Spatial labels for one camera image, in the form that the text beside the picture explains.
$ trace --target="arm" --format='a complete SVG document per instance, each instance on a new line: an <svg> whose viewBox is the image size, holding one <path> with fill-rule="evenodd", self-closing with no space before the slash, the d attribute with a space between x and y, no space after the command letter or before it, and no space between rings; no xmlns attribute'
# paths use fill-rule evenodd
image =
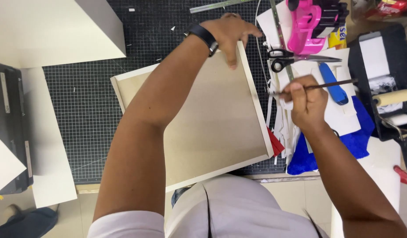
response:
<svg viewBox="0 0 407 238"><path fill-rule="evenodd" d="M322 182L342 217L344 234L407 237L399 214L324 121L328 93L323 89L305 91L302 87L316 84L312 76L305 76L295 79L284 91L291 92L293 122L312 147Z"/></svg>
<svg viewBox="0 0 407 238"><path fill-rule="evenodd" d="M261 35L254 25L232 13L201 25L225 51L232 69L237 41L242 39L245 44L248 34ZM208 55L204 41L188 36L149 75L132 99L111 143L94 221L129 210L164 215L164 130L184 104Z"/></svg>

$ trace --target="hand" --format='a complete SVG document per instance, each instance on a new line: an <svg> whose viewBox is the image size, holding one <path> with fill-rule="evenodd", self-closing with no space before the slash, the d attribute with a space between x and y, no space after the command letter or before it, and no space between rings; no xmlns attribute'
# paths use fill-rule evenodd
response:
<svg viewBox="0 0 407 238"><path fill-rule="evenodd" d="M294 79L287 85L281 95L284 100L293 100L291 119L303 133L318 132L329 128L324 120L325 108L327 107L328 93L324 89L305 90L304 87L318 85L312 75Z"/></svg>
<svg viewBox="0 0 407 238"><path fill-rule="evenodd" d="M255 25L243 21L240 15L234 13L226 13L220 19L202 22L201 26L214 36L218 48L226 54L228 67L231 69L237 67L237 41L243 41L243 46L246 48L249 34L256 37L262 36L262 33Z"/></svg>

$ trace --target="blue utility knife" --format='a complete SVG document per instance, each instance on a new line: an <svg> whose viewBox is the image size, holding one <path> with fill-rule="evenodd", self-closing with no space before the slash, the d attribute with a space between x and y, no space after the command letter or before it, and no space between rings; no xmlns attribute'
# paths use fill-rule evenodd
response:
<svg viewBox="0 0 407 238"><path fill-rule="evenodd" d="M324 79L326 84L337 82L337 79L334 77L333 72L326 63L318 62L318 66L319 71L321 71L322 78ZM344 105L349 102L349 98L347 97L346 92L339 85L330 86L327 88L328 92L330 92L331 94L331 97L338 105Z"/></svg>

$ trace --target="wristwatch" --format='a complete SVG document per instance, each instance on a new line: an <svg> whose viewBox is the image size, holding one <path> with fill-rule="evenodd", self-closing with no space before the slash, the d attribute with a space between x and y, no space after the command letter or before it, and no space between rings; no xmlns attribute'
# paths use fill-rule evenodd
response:
<svg viewBox="0 0 407 238"><path fill-rule="evenodd" d="M209 57L211 57L215 54L215 52L218 49L218 43L215 40L214 36L211 34L211 32L209 32L204 27L202 27L198 24L192 24L189 27L189 29L187 29L186 35L188 36L190 34L193 34L193 35L201 38L201 40L203 40L203 42L206 43L206 45L209 47L209 50L210 50Z"/></svg>

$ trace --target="metal ruler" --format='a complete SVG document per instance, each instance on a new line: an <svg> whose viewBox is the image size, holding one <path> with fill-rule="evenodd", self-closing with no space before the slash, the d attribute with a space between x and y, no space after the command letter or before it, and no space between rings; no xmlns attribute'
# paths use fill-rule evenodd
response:
<svg viewBox="0 0 407 238"><path fill-rule="evenodd" d="M201 11L207 11L207 10L211 10L211 9L215 9L215 8L227 7L227 6L231 6L234 4L245 3L245 2L250 2L250 1L254 1L254 0L228 0L225 2L221 2L221 3L214 3L214 4L205 5L205 6L190 8L190 13L197 13L197 12L201 12Z"/></svg>
<svg viewBox="0 0 407 238"><path fill-rule="evenodd" d="M278 13L277 13L277 7L275 6L275 0L269 0L269 3L271 4L272 15L274 16L275 26L277 27L278 36L280 38L280 47L283 50L287 50L287 48L285 47L284 36L282 35L280 20L278 19ZM293 80L294 76L293 76L293 72L291 71L291 66L287 65L285 67L285 69L287 71L289 80L290 81Z"/></svg>

